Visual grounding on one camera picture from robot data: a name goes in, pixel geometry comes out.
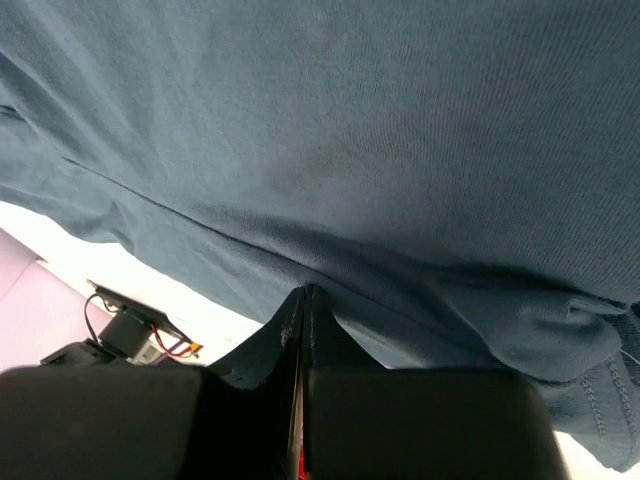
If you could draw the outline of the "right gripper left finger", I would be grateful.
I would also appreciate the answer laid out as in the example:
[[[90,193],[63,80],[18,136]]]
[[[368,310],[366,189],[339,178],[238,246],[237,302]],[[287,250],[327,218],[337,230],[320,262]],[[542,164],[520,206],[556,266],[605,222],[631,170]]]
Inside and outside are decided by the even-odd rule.
[[[5,479],[294,479],[304,291],[207,367],[69,345],[1,377]]]

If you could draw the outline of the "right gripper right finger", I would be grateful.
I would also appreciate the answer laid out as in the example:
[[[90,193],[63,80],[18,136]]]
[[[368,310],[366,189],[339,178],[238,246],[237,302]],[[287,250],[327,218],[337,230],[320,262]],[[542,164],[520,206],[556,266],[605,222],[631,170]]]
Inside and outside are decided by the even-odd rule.
[[[550,418],[510,371],[388,369],[306,290],[304,466],[311,479],[565,479]]]

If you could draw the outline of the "blue t-shirt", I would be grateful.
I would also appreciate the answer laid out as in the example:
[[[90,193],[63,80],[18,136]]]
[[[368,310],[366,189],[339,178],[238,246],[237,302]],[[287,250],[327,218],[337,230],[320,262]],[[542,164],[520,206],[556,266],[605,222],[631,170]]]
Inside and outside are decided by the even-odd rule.
[[[639,461],[635,1],[5,1],[1,198]]]

